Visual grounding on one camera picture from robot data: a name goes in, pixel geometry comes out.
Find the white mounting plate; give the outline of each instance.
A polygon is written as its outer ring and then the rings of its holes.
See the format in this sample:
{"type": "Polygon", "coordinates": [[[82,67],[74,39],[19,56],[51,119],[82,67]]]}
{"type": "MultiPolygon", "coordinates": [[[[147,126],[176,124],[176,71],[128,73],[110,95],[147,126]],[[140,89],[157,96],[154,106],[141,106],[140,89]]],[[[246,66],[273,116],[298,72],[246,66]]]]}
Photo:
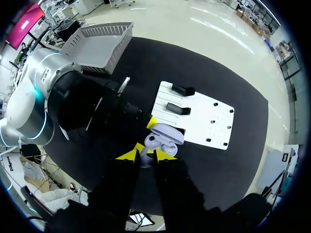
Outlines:
{"type": "Polygon", "coordinates": [[[158,122],[184,129],[185,141],[221,150],[228,149],[234,108],[198,92],[189,97],[181,96],[172,91],[172,85],[165,81],[160,84],[152,110],[152,115],[158,122]],[[190,115],[182,116],[166,110],[169,102],[182,108],[191,108],[190,115]]]}

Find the plastic basket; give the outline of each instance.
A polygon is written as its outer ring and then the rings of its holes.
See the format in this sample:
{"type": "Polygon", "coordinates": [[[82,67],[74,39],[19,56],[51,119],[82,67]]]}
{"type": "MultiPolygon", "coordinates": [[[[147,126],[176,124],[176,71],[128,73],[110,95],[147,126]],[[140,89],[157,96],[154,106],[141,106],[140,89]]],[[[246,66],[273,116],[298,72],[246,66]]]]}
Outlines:
{"type": "Polygon", "coordinates": [[[79,28],[60,53],[83,70],[112,74],[132,39],[132,22],[106,23],[79,28]]]}

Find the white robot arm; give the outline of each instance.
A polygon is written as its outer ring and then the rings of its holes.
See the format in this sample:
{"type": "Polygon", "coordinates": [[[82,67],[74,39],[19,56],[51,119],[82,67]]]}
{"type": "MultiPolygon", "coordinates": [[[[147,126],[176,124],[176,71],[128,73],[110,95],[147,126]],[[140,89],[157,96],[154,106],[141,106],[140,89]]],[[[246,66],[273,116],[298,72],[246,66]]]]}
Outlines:
{"type": "Polygon", "coordinates": [[[52,140],[54,126],[45,100],[57,80],[71,71],[82,69],[53,50],[39,49],[28,57],[20,84],[8,102],[6,118],[0,120],[0,146],[18,146],[19,142],[46,145],[52,140]]]}

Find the black mat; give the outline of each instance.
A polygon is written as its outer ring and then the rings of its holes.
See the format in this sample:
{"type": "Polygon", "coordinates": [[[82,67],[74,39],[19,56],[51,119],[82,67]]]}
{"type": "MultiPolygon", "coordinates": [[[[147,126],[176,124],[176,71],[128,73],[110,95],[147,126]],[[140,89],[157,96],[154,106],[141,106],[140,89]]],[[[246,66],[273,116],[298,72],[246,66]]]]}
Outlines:
{"type": "MultiPolygon", "coordinates": [[[[262,156],[268,101],[225,66],[181,47],[144,38],[131,40],[112,75],[117,81],[125,77],[131,77],[131,81],[124,96],[150,113],[161,81],[193,86],[196,91],[235,108],[228,150],[186,142],[179,146],[178,156],[188,164],[191,178],[205,195],[207,208],[224,209],[242,199],[262,156]]],[[[99,181],[108,157],[125,152],[109,139],[98,141],[93,148],[77,142],[74,137],[68,142],[58,127],[45,150],[66,173],[89,189],[99,181]]],[[[132,207],[160,214],[153,175],[152,168],[140,171],[132,207]]]]}

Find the white floor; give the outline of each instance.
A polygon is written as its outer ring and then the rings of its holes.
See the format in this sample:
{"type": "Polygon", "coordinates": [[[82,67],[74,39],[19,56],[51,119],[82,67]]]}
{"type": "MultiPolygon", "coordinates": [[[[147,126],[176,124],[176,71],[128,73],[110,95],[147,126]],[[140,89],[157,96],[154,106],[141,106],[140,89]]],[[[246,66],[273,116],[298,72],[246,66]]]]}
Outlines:
{"type": "Polygon", "coordinates": [[[209,57],[254,86],[269,102],[269,122],[262,160],[248,192],[258,191],[256,180],[269,148],[288,143],[290,113],[285,82],[263,39],[235,11],[216,0],[137,0],[111,9],[101,5],[82,18],[86,23],[134,22],[133,36],[178,45],[209,57]]]}

